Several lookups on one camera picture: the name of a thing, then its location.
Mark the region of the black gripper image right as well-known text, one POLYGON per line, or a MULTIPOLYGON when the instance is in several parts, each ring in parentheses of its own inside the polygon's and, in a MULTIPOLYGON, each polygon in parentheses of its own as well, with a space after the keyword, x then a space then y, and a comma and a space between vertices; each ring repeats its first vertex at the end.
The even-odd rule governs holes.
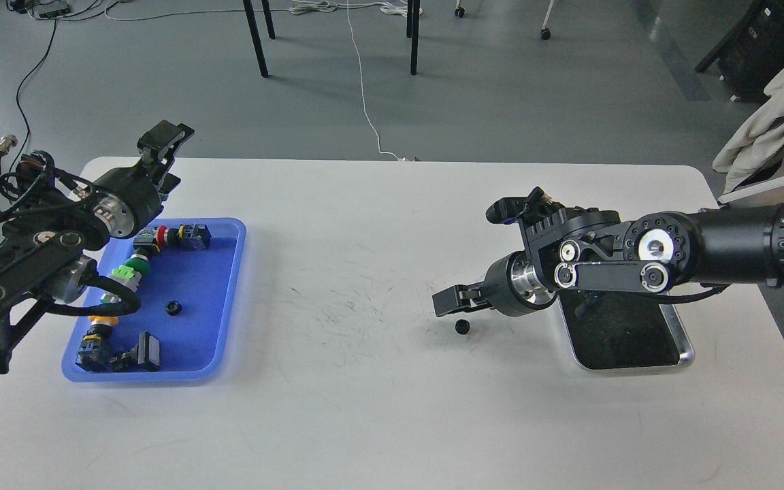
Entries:
POLYGON ((548 309, 557 292, 542 285, 523 252, 513 252, 492 263, 481 285, 456 284, 432 295, 437 317, 495 309, 519 317, 548 309))

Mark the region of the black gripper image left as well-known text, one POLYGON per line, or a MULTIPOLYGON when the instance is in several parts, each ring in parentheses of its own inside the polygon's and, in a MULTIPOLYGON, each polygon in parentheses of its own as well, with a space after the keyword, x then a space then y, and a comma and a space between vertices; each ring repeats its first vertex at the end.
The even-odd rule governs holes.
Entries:
POLYGON ((169 171, 157 184, 144 167, 171 167, 178 149, 193 136, 189 125, 161 120, 137 140, 141 165, 116 167, 93 181, 101 193, 93 213, 112 238, 133 237, 159 216, 181 179, 169 171))

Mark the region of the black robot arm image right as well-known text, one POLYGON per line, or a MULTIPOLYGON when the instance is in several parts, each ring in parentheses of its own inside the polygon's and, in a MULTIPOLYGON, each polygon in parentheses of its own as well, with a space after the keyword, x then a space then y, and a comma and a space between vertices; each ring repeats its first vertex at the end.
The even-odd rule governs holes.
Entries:
POLYGON ((525 316, 566 292, 684 304, 736 283, 784 287, 784 203, 621 220, 614 210, 566 207, 535 187, 499 199, 486 218, 517 224, 523 249, 492 263, 482 281, 433 294, 438 317, 485 309, 525 316))

